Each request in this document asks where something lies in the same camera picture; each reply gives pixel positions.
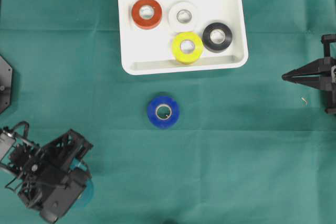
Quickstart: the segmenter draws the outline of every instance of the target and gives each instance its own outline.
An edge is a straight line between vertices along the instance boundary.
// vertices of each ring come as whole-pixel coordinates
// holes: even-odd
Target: black tape roll
[[[210,37],[211,32],[217,29],[223,31],[223,33],[225,34],[225,39],[220,44],[214,43]],[[230,28],[228,28],[228,26],[222,23],[219,23],[219,22],[212,23],[205,28],[203,32],[203,36],[202,36],[202,41],[203,41],[205,48],[208,49],[209,51],[222,52],[231,45],[232,32]]]

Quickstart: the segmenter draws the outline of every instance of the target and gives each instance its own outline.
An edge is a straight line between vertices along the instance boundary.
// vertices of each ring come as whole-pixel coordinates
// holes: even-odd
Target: tape roll hole
[[[180,10],[176,18],[181,24],[188,24],[192,20],[193,15],[188,10]]]
[[[139,10],[139,15],[143,19],[151,19],[155,14],[154,8],[150,5],[143,5]]]
[[[214,29],[210,33],[210,40],[215,44],[222,44],[225,41],[225,32],[221,29]]]
[[[160,120],[168,120],[172,116],[173,112],[170,106],[167,104],[161,104],[156,108],[155,114]]]
[[[193,51],[195,51],[195,44],[191,40],[186,39],[181,42],[180,48],[181,48],[182,53],[189,55]]]

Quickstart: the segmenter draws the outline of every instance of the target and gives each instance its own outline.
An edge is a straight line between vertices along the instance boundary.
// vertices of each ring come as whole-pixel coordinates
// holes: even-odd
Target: black metal bracket
[[[323,35],[321,42],[324,48],[324,58],[285,73],[282,79],[327,91],[326,112],[336,114],[336,59],[330,56],[330,44],[336,42],[336,34]]]
[[[0,114],[11,104],[13,69],[0,56]]]

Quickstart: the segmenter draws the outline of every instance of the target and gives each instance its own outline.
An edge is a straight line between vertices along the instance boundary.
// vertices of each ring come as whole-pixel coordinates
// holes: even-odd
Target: plastic tray
[[[131,9],[138,0],[118,0],[121,62],[129,74],[153,74],[195,70],[239,68],[248,59],[242,0],[157,0],[163,11],[161,23],[152,30],[135,25]],[[188,1],[198,9],[198,23],[194,30],[202,37],[205,27],[213,22],[226,24],[233,33],[232,44],[221,53],[204,48],[200,59],[184,65],[175,60],[171,43],[176,36],[168,23],[168,13],[174,4]]]

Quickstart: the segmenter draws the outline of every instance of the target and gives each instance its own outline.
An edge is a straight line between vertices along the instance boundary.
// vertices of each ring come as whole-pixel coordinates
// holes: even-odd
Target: yellow tape roll
[[[181,49],[182,42],[188,40],[194,44],[194,50],[190,54],[184,53]],[[203,52],[203,42],[196,33],[191,31],[180,33],[173,40],[172,50],[177,61],[183,64],[191,64],[200,58]]]

